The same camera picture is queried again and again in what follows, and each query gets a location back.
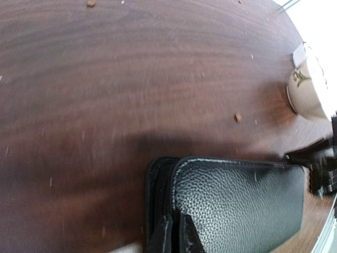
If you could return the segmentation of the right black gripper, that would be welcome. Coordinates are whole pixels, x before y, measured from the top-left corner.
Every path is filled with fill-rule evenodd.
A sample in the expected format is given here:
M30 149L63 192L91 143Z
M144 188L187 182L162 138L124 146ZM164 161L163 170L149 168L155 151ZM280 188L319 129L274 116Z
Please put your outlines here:
M315 196L336 194L336 116L331 118L332 135L306 147L289 151L284 160L308 166L310 163L310 193Z

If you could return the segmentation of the black zippered tool case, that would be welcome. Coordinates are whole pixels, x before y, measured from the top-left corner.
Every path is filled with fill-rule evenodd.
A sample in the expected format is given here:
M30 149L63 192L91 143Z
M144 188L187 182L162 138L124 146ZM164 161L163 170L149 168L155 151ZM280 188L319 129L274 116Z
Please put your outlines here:
M181 215L192 217L205 252L272 252L301 229L303 167L205 157L161 157L145 185L145 233L173 219L179 252Z

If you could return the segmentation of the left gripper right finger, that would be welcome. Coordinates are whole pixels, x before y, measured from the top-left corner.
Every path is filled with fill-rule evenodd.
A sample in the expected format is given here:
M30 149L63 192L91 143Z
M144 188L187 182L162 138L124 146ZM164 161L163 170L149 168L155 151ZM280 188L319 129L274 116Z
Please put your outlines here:
M196 227L189 215L181 215L179 223L179 252L205 253L199 239Z

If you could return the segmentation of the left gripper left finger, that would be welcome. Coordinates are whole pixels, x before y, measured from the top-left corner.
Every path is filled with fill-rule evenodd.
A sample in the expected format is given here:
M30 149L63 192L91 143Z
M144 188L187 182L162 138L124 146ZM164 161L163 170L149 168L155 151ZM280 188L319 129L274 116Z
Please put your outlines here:
M173 250L172 244L173 219L171 215L161 216L158 222L146 227L145 252L169 253Z

